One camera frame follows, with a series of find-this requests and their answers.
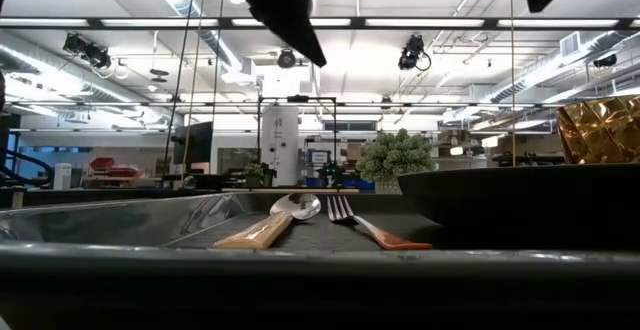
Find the fork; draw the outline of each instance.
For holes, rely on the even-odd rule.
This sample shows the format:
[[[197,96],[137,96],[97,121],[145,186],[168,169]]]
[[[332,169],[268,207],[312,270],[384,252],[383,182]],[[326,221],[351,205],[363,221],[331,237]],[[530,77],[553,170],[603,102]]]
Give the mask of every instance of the fork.
[[[345,223],[355,220],[367,228],[373,239],[385,250],[431,250],[433,246],[426,243],[414,243],[392,235],[365,219],[357,216],[351,210],[349,201],[344,196],[327,196],[327,212],[332,223]]]

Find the spoon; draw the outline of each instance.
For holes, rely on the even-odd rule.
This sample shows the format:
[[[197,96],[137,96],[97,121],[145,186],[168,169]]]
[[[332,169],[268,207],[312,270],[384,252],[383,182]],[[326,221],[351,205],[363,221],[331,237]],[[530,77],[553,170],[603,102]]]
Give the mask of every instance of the spoon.
[[[322,205],[313,194],[290,194],[276,201],[268,218],[213,244],[220,249],[267,249],[294,219],[307,221],[318,215]]]

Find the wooden spoon handle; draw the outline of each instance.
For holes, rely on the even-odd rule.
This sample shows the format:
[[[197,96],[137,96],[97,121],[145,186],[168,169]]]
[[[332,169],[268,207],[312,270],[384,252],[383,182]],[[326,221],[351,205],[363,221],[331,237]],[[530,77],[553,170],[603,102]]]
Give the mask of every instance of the wooden spoon handle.
[[[433,245],[425,244],[425,243],[414,243],[408,240],[401,239],[395,235],[389,234],[388,232],[380,229],[379,227],[371,224],[367,220],[361,218],[360,216],[353,217],[358,223],[363,225],[369,230],[371,236],[376,240],[376,242],[382,246],[385,250],[431,250],[433,249]]]
[[[216,241],[214,248],[220,249],[267,249],[291,224],[293,217],[288,211],[271,215],[247,229]]]

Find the red object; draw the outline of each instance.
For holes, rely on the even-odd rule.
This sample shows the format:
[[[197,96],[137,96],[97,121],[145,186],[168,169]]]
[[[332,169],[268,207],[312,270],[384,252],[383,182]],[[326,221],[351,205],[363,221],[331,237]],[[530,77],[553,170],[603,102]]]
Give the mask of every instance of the red object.
[[[94,171],[107,171],[110,170],[115,163],[116,161],[113,160],[113,158],[96,158],[89,166],[91,166],[91,169]]]
[[[131,168],[113,168],[107,170],[108,177],[139,177],[140,171]]]

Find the dark gray bowl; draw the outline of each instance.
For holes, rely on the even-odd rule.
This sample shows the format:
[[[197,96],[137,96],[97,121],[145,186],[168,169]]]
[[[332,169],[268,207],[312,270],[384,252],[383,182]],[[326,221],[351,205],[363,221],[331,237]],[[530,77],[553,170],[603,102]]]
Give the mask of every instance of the dark gray bowl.
[[[639,179],[640,165],[620,164],[442,171],[399,182],[410,206],[448,228],[597,236],[640,234]]]

